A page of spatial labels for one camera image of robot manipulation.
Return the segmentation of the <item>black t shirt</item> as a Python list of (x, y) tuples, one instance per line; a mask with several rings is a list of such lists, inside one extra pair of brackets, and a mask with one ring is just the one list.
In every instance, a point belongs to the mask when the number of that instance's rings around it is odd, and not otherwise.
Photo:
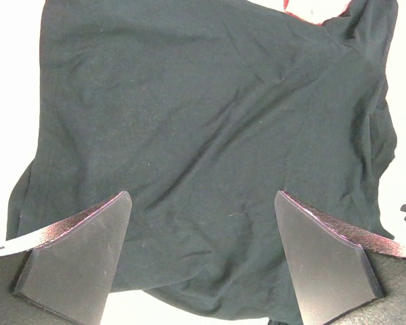
[(127, 191), (113, 292), (300, 324), (275, 195), (388, 235), (397, 11), (352, 1), (316, 26), (249, 1), (46, 1), (37, 153), (7, 238)]

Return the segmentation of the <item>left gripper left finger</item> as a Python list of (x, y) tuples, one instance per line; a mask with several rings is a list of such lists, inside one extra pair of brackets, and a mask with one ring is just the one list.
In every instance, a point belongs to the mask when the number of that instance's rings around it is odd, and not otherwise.
[(131, 213), (120, 192), (0, 243), (0, 324), (99, 324)]

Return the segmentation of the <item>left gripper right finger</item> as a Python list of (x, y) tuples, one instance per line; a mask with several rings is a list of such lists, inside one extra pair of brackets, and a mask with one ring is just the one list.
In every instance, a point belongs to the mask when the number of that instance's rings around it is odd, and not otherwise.
[(406, 324), (406, 245), (285, 191), (275, 214), (304, 324)]

